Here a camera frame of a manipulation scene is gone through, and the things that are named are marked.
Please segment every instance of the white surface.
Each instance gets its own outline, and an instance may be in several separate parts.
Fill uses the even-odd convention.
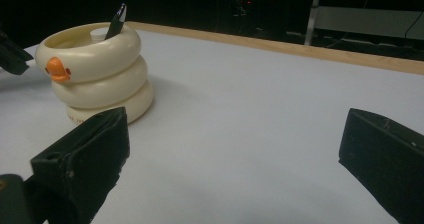
[[[338,150],[352,107],[424,133],[423,76],[140,33],[155,101],[93,223],[396,223]],[[37,71],[0,83],[0,173],[75,127]]]

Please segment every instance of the wooden table edge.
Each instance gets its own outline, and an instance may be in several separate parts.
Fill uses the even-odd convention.
[[[127,21],[125,24],[135,30],[157,32],[162,34],[188,37],[194,39],[221,42],[232,45],[245,46],[267,51],[298,55],[316,59],[342,62],[372,68],[379,68],[397,72],[424,75],[424,62],[394,57],[362,54],[356,52],[333,50],[321,47],[304,46],[299,44],[269,41],[257,38],[235,36],[222,33],[213,33],[184,29],[170,26],[162,26],[148,23]]]

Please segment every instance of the orange knob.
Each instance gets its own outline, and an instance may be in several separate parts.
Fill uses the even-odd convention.
[[[56,82],[64,82],[71,80],[71,71],[63,66],[57,57],[51,58],[47,62],[46,72],[50,75],[50,79]]]

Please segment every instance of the cream plastic ring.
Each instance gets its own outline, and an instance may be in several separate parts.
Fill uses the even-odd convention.
[[[49,61],[58,59],[69,74],[67,83],[94,81],[121,72],[140,55],[141,40],[135,30],[124,25],[120,34],[93,44],[90,32],[109,24],[78,26],[47,37],[35,52],[37,66],[45,72]]]
[[[55,95],[68,106],[101,108],[134,95],[147,80],[147,64],[139,56],[129,68],[101,80],[84,83],[52,82]]]
[[[97,109],[81,109],[81,108],[73,108],[70,106],[67,106],[67,114],[68,117],[75,123],[75,124],[81,124],[85,120],[87,120],[89,117],[108,110],[115,107],[125,106],[126,112],[127,112],[127,122],[133,122],[138,117],[140,117],[152,104],[153,101],[153,87],[150,81],[147,79],[146,83],[143,85],[143,87],[140,88],[140,90],[134,94],[129,99],[122,101],[120,103],[104,107],[104,108],[97,108]]]

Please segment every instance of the white table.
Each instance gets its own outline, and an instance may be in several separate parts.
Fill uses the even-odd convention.
[[[139,33],[155,100],[94,224],[397,223],[338,151],[350,108],[424,133],[422,75]],[[75,127],[35,68],[1,81],[0,106],[1,174],[28,178]]]

